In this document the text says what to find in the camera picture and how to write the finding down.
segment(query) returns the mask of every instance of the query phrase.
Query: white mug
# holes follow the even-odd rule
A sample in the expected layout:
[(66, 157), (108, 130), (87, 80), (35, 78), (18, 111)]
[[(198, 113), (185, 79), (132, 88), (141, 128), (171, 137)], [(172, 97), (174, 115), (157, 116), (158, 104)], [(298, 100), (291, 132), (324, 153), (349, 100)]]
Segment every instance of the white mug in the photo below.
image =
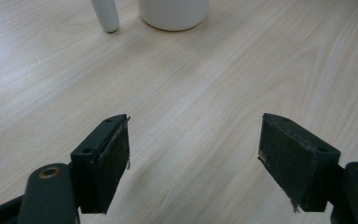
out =
[[(141, 17), (150, 25), (167, 31), (182, 31), (200, 24), (206, 17), (210, 0), (138, 0)], [(114, 0), (91, 0), (106, 32), (118, 28)]]
[(206, 17), (210, 0), (138, 0), (141, 17), (161, 30), (193, 28)]

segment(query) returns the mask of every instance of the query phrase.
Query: white object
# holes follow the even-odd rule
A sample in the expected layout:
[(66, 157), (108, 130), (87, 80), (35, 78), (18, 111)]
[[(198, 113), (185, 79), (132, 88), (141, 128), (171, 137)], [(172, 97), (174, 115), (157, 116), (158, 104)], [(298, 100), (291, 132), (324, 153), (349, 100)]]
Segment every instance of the white object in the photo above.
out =
[(106, 32), (118, 29), (118, 15), (115, 0), (91, 0), (98, 21)]
[(138, 0), (141, 17), (162, 30), (193, 28), (206, 17), (210, 0)]

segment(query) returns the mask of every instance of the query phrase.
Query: wooden table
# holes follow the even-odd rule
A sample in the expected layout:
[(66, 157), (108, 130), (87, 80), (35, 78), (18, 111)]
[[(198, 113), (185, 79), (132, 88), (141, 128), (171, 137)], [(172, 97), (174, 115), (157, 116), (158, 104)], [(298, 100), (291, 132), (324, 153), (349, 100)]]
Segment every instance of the wooden table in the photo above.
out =
[(329, 223), (256, 157), (268, 112), (358, 161), (358, 0), (213, 0), (184, 32), (117, 9), (107, 34), (87, 0), (0, 0), (0, 203), (126, 113), (131, 169), (83, 223)]

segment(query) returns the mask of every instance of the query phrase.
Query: wood grain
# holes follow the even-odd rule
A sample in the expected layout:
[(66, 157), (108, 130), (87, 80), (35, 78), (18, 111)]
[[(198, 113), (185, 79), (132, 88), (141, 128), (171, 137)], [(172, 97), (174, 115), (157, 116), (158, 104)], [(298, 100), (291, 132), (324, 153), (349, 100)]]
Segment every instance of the wood grain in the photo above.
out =
[(0, 203), (126, 113), (131, 169), (83, 223), (329, 223), (330, 205), (294, 214), (256, 159), (261, 116), (358, 161), (358, 0), (212, 0), (184, 32), (117, 9), (106, 34), (90, 1), (0, 0)]

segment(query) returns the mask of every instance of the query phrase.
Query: white cup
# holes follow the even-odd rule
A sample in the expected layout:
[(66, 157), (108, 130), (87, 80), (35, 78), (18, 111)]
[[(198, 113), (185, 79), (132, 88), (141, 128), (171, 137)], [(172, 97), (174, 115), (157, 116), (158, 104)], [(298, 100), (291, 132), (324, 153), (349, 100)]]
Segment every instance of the white cup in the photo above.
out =
[(138, 0), (141, 17), (161, 30), (181, 31), (200, 24), (210, 0)]
[[(141, 17), (161, 30), (181, 31), (200, 24), (208, 13), (210, 0), (138, 0)], [(115, 0), (91, 0), (106, 32), (118, 28)]]

